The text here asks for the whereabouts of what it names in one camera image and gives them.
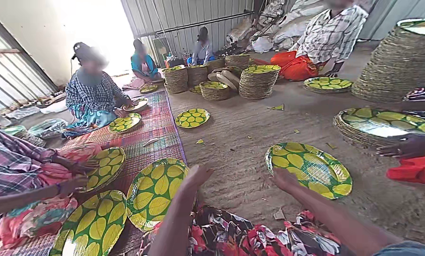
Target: red cloth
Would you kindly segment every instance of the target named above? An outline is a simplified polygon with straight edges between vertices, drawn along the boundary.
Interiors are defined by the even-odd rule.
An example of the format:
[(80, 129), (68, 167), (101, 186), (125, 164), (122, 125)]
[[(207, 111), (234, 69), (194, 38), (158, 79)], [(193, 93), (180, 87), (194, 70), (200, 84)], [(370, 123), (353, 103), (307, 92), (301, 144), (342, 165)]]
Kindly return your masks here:
[(306, 55), (296, 58), (296, 51), (287, 51), (275, 54), (271, 58), (272, 65), (279, 65), (280, 75), (292, 81), (303, 81), (318, 77), (318, 67), (326, 65), (328, 61), (314, 65)]
[(425, 184), (425, 156), (399, 160), (401, 166), (390, 168), (386, 177), (399, 181)]

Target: white wall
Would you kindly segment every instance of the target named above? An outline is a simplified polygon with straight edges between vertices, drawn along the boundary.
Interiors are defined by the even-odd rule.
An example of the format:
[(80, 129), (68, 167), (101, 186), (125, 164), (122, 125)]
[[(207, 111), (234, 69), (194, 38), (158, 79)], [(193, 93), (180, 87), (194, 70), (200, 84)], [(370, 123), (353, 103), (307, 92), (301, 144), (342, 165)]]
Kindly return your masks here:
[(0, 22), (56, 85), (70, 79), (79, 41), (102, 50), (110, 75), (130, 69), (133, 35), (119, 0), (0, 0)]

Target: woven mat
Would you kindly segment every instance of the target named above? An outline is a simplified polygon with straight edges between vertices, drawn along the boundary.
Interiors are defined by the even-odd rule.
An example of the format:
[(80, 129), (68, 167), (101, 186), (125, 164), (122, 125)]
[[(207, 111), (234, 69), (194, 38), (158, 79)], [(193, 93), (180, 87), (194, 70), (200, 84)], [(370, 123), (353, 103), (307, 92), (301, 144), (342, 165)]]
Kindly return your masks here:
[[(127, 134), (113, 134), (108, 127), (93, 131), (77, 137), (65, 144), (64, 147), (74, 147), (85, 142), (97, 142), (102, 148), (122, 147), (127, 154), (125, 166), (119, 177), (97, 193), (79, 194), (75, 198), (79, 204), (89, 199), (94, 194), (110, 189), (118, 189), (127, 194), (130, 184), (137, 173), (161, 158), (175, 158), (187, 163), (181, 139), (179, 138), (173, 116), (171, 114), (170, 102), (165, 91), (157, 91), (147, 94), (149, 108), (140, 112), (143, 124), (135, 131)], [(159, 141), (143, 147), (143, 145), (154, 137), (162, 138)], [(139, 231), (127, 219), (124, 230), (119, 237), (110, 255), (135, 255), (141, 244), (142, 232)], [(48, 254), (56, 236), (43, 236), (32, 239), (31, 242), (13, 250), (0, 252), (0, 256), (45, 256)]]

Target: hair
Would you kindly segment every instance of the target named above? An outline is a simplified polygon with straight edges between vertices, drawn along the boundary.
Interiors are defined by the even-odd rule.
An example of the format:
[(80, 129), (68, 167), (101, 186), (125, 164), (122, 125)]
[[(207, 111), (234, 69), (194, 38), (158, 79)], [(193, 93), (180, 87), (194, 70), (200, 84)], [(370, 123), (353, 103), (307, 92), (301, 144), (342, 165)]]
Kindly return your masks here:
[(208, 40), (208, 29), (206, 27), (200, 28), (200, 31), (198, 32), (197, 40), (202, 42)]

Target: man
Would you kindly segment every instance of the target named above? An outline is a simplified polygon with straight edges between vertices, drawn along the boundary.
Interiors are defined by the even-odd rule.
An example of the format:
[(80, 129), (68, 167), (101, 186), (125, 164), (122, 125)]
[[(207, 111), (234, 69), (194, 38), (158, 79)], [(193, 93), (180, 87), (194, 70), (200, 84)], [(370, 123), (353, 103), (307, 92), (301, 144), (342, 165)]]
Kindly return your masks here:
[(318, 77), (333, 52), (337, 56), (334, 67), (324, 75), (337, 77), (337, 72), (350, 56), (368, 14), (353, 5), (353, 0), (325, 0), (325, 3), (329, 9), (310, 20), (293, 47), (271, 59), (272, 64), (282, 67), (281, 74), (286, 79), (301, 81)]

